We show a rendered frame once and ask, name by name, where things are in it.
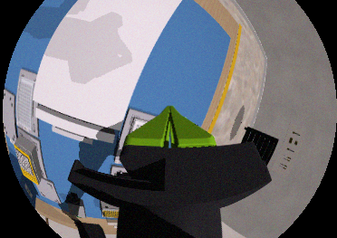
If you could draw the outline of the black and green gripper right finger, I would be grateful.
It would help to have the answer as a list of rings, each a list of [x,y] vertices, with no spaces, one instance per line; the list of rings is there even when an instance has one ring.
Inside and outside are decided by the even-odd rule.
[[[213,135],[180,115],[173,106],[170,106],[170,122],[172,148],[202,148],[217,145]]]

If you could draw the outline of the blue bench mat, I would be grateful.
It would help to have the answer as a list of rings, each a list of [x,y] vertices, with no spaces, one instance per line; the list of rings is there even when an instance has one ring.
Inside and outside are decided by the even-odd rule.
[[[59,23],[77,0],[44,0],[24,28],[9,63],[5,88],[15,95],[20,70],[37,73],[44,52]],[[180,115],[202,126],[223,70],[230,36],[221,25],[194,0],[182,0],[169,18],[140,74],[128,109],[158,116],[172,105]],[[121,125],[121,129],[124,124]],[[121,130],[114,129],[112,143],[93,139],[92,145],[52,131],[51,124],[39,119],[39,137],[47,179],[53,181],[62,202],[42,196],[49,205],[69,212],[68,196],[77,194],[84,203],[87,217],[105,219],[101,200],[69,182],[72,165],[78,159],[84,167],[111,174]]]

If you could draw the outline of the blue bin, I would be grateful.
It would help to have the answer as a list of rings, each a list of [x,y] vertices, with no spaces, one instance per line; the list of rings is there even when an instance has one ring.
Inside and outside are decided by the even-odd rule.
[[[15,175],[19,181],[19,184],[23,188],[25,195],[27,196],[30,203],[35,209],[35,200],[36,200],[37,191],[34,187],[33,182],[30,179],[28,179],[26,176],[24,176],[20,168],[18,159],[11,152],[9,153],[9,157],[10,157],[11,164],[13,166]]]

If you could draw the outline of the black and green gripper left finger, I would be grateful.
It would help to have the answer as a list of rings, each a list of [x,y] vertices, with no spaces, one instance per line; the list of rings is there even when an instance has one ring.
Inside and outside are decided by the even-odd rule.
[[[169,131],[170,106],[167,106],[157,117],[127,135],[123,146],[136,145],[168,148]]]

